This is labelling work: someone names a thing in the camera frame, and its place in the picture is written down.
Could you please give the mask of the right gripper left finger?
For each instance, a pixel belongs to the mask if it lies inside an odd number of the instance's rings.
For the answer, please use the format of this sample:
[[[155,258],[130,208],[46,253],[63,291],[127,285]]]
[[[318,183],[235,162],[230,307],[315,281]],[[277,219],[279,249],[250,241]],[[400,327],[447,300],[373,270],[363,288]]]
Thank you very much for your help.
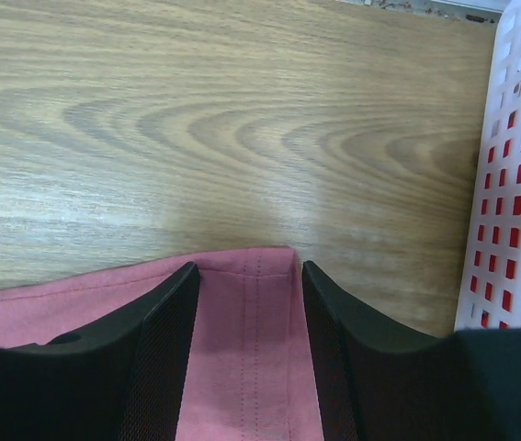
[[[172,440],[199,271],[45,345],[0,348],[0,440]]]

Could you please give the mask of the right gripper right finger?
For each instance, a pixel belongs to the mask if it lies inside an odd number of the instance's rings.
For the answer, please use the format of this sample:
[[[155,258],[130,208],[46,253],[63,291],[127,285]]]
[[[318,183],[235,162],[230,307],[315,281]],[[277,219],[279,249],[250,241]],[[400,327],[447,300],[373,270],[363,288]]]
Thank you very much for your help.
[[[302,292],[325,439],[521,440],[521,329],[436,338],[310,261]]]

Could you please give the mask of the pink t-shirt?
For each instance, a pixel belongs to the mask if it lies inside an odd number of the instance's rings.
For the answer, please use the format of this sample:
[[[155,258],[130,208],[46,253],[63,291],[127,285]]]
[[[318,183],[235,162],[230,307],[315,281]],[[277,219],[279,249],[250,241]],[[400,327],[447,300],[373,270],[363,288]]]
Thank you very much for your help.
[[[0,347],[45,344],[136,300],[180,266],[198,266],[198,309],[176,436],[323,436],[300,264],[290,248],[159,259],[0,290]]]

